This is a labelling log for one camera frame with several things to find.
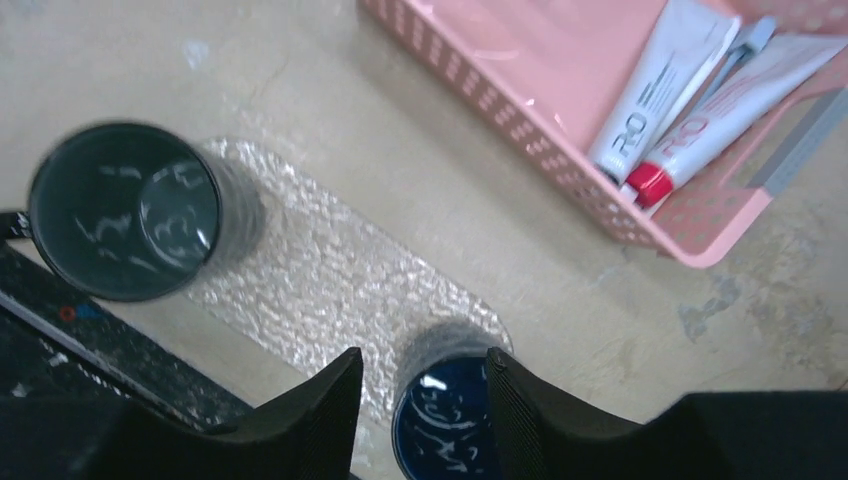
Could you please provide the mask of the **dark green mug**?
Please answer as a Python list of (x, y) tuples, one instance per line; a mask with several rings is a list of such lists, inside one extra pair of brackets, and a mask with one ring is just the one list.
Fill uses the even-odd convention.
[(48, 267), (98, 299), (138, 303), (238, 266), (265, 207), (238, 161), (148, 123), (78, 129), (39, 162), (4, 240), (32, 241)]

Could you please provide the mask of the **pink plastic basket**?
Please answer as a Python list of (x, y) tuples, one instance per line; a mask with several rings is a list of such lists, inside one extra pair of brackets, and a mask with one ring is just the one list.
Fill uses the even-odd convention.
[(373, 0), (363, 8), (611, 236), (693, 268), (728, 253), (847, 111), (839, 54), (647, 214), (585, 153), (662, 2)]

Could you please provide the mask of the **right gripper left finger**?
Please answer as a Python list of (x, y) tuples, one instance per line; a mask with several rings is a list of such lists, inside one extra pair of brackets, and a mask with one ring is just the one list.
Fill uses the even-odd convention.
[(1, 402), (4, 479), (346, 479), (364, 362), (351, 347), (309, 380), (199, 431), (120, 397)]

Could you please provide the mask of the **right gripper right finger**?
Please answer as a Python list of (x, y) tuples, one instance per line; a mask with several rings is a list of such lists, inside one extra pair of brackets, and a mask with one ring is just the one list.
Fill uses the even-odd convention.
[(701, 392), (646, 424), (542, 380), (504, 350), (486, 356), (507, 479), (844, 479), (844, 391)]

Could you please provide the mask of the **clear textured oval tray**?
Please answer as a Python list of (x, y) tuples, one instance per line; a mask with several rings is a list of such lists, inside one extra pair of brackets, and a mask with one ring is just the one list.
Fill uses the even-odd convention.
[(424, 352), (417, 336), (480, 335), (510, 349), (510, 335), (479, 296), (434, 268), (330, 190), (265, 146), (240, 138), (200, 149), (256, 188), (261, 237), (186, 294), (306, 375), (341, 351), (361, 350), (362, 412), (387, 423)]

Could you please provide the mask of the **dark blue mug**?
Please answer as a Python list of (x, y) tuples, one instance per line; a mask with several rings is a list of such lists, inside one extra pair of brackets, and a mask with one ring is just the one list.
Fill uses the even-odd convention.
[(391, 440), (407, 479), (501, 479), (486, 355), (508, 337), (467, 321), (416, 332), (398, 363)]

